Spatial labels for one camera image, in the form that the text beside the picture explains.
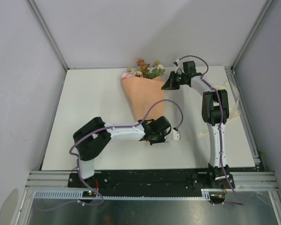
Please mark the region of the white fake flower stem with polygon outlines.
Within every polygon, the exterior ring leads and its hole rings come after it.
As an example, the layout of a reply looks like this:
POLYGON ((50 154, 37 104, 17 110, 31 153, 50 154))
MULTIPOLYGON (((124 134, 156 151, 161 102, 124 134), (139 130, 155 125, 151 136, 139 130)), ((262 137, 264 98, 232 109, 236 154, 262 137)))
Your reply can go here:
POLYGON ((159 76, 163 76, 165 72, 165 67, 160 63, 160 61, 155 61, 153 67, 148 68, 147 78, 154 79, 159 76))

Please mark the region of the pink fake flower stem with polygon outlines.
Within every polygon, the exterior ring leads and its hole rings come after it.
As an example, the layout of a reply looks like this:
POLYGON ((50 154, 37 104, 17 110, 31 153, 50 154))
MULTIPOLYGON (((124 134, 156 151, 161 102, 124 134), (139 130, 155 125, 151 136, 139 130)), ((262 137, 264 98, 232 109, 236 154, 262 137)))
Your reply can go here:
POLYGON ((127 68, 127 71, 124 72, 124 73, 121 75, 121 80, 130 78, 130 77, 135 77, 135 76, 136 76, 136 72, 135 72, 134 70, 132 70, 131 67, 129 67, 129 68, 127 68))

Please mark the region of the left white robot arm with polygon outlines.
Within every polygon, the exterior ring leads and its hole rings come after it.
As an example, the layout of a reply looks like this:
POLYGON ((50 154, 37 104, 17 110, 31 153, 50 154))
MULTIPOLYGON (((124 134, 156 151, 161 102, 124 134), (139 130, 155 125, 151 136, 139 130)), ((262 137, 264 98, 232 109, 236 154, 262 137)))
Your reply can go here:
POLYGON ((171 132, 171 124, 164 117, 139 120, 131 124, 106 123, 101 117, 95 117, 73 134, 74 148, 78 150, 78 182, 90 187, 94 182, 95 158, 112 141, 148 141, 150 145, 166 142, 171 132))

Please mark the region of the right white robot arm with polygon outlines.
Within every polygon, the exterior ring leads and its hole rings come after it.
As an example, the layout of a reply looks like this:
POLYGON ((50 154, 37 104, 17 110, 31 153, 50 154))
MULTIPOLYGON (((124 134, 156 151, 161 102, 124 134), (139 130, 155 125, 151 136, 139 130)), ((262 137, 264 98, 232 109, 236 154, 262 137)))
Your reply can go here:
POLYGON ((175 70, 171 71, 163 90, 178 90, 181 85, 188 85, 202 96, 202 119, 207 124, 210 140, 210 159, 206 174, 195 174, 193 186, 200 182, 204 187, 221 188, 229 181, 229 166, 225 152, 225 125, 229 118, 229 100, 225 89, 218 90, 209 84, 202 73, 197 72, 194 61, 174 62, 175 70))

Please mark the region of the orange beige wrapping paper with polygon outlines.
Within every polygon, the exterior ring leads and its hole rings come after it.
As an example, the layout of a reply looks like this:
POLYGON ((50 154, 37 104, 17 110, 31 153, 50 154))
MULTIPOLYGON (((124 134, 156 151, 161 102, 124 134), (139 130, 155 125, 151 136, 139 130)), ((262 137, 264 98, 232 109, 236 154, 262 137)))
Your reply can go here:
POLYGON ((153 104, 164 99, 164 91, 161 89, 164 82, 160 77, 154 79, 129 77, 123 79, 121 83, 131 101, 136 120, 143 119, 153 104))

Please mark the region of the brown orange fake flower stem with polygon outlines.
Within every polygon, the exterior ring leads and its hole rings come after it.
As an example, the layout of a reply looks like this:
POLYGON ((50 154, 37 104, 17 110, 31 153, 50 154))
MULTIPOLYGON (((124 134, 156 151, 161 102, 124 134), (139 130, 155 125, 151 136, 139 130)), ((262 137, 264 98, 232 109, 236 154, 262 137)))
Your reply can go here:
POLYGON ((149 70, 149 65, 145 63, 145 60, 140 59, 137 61, 137 66, 140 69, 139 71, 135 71, 133 74, 136 77, 143 77, 143 78, 147 78, 147 79, 151 79, 151 73, 149 70))

